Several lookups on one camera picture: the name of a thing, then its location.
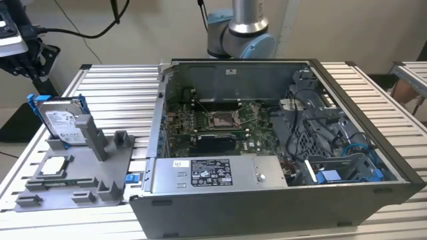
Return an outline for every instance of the metal workbench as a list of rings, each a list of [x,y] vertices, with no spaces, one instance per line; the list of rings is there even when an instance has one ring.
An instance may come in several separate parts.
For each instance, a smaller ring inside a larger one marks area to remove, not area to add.
[[[356,66],[348,66],[344,62],[325,62],[322,66],[427,181],[425,127]],[[85,96],[96,125],[106,135],[116,130],[126,130],[137,137],[129,172],[144,170],[158,85],[157,69],[156,65],[92,65],[77,72],[64,92],[64,96]],[[33,175],[48,150],[44,142],[46,137],[48,133],[41,127],[0,185],[0,239],[45,239],[46,236],[53,238],[56,234],[61,238],[72,236],[73,239],[144,239],[144,232],[128,204],[40,212],[12,211],[17,193],[24,190],[28,177]],[[125,185],[125,199],[138,187],[138,184]],[[357,227],[238,236],[232,239],[427,239],[427,188],[404,204],[383,207]]]
[[[405,80],[417,93],[427,97],[427,61],[396,61],[389,73]]]

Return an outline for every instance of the open computer chassis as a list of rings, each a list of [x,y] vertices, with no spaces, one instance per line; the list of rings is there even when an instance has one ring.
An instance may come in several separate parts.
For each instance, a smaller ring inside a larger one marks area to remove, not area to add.
[[[141,193],[149,238],[358,225],[424,182],[314,59],[176,59]]]

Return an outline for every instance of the blue cable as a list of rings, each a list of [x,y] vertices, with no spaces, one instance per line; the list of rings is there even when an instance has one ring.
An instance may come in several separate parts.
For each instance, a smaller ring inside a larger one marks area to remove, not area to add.
[[[369,147],[368,147],[366,145],[364,145],[364,144],[361,144],[361,143],[352,143],[352,144],[349,144],[349,145],[344,148],[344,150],[341,151],[341,153],[340,153],[340,156],[341,156],[341,157],[345,155],[348,149],[352,148],[352,147],[361,147],[361,148],[369,150]],[[372,156],[372,158],[373,158],[373,161],[375,161],[375,162],[373,162],[373,165],[376,165],[376,156],[375,156],[375,154],[372,154],[371,151],[368,151],[368,154],[369,154],[369,156]]]
[[[352,143],[352,144],[349,144],[349,145],[344,148],[344,150],[341,151],[341,153],[340,153],[340,156],[341,156],[341,157],[345,155],[348,149],[352,148],[352,147],[361,147],[361,148],[364,148],[364,149],[366,149],[366,150],[369,149],[369,147],[368,147],[366,145],[361,144],[361,143]]]

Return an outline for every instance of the warning label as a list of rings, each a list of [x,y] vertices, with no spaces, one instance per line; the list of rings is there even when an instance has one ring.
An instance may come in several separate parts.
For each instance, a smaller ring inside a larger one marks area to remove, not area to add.
[[[192,160],[190,185],[194,187],[233,185],[229,159]]]

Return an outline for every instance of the hard drive label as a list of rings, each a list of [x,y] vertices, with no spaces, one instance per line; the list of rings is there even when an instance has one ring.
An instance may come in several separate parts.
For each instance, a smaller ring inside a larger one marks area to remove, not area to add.
[[[66,111],[46,111],[45,116],[60,140],[68,144],[84,144],[85,137],[76,128],[76,118]]]
[[[229,159],[190,160],[190,185],[193,187],[233,185]]]

